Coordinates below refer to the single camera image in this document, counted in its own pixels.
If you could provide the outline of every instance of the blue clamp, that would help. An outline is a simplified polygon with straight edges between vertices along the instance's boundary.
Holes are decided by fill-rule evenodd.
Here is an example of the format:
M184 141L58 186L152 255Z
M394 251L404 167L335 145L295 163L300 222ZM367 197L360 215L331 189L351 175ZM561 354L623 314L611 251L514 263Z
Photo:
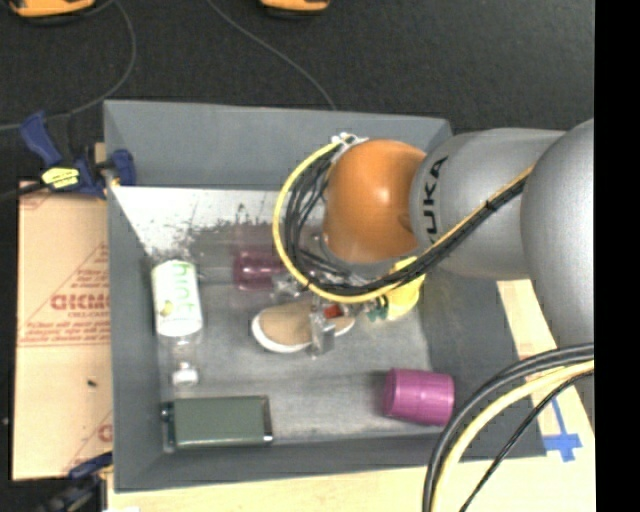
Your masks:
M71 165L63 163L63 156L49 136L44 112L29 116L20 126L20 135L27 147L44 163L41 180L54 192L77 192L105 199L105 179L102 168L115 168L121 185L135 185L136 170L133 157L126 149L113 153L108 162L93 164L86 154L73 159Z

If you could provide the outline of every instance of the bottle cap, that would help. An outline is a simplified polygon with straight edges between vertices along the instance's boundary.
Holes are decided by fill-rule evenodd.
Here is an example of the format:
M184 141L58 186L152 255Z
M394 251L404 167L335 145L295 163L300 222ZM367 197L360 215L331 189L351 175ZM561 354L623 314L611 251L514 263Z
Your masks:
M198 375L198 370L195 368L181 368L173 372L172 379L173 385L177 388L179 387L189 387L195 386L200 377Z
M393 368L385 381L383 412L415 423L444 426L453 412L454 391L450 375Z

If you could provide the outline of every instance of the yellow cable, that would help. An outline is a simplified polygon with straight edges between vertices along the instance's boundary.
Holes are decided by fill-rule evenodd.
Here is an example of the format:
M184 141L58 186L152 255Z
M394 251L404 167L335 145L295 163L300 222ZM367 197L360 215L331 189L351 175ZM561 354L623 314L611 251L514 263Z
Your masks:
M529 381L523 384L520 387L517 387L496 399L492 402L486 409L484 409L471 423L469 426L462 432L456 443L453 445L451 450L449 451L449 455L445 459L442 470L440 472L440 478L436 484L433 493L433 506L432 510L437 512L442 509L442 488L446 485L447 480L451 476L451 472L455 464L457 464L464 451L467 449L471 441L475 439L478 435L478 432L484 428L484 426L489 423L493 418L495 418L500 412L509 407L511 404L529 396L536 391L539 391L542 388L546 388L549 386L557 386L562 382L579 375L581 373L585 373L589 370L593 370L594 361L587 361L586 363L574 364L572 366L568 366L565 368L561 368L559 370L555 370L551 373L546 373L545 375L538 377L535 380Z

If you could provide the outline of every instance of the orange object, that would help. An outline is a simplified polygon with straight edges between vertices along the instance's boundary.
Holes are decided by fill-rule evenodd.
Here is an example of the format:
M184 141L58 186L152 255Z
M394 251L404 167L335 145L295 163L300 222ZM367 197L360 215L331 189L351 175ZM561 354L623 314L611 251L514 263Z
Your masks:
M43 17L67 14L86 9L95 0L11 0L11 9L20 16Z
M339 258L375 263L418 246L409 218L409 192L426 154L378 139L350 148L330 170L324 240Z
M260 0L269 14L276 16L299 16L320 14L331 0Z

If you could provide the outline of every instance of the purple plastic cup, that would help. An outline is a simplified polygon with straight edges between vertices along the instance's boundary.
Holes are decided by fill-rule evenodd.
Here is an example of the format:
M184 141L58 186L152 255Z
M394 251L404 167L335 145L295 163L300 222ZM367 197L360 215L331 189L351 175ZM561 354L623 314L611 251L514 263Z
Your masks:
M241 250L233 261L233 282L241 290L268 290L271 278L284 271L280 258L267 249Z
M443 427L453 412L454 392L450 375L393 368L385 380L382 410L393 418Z

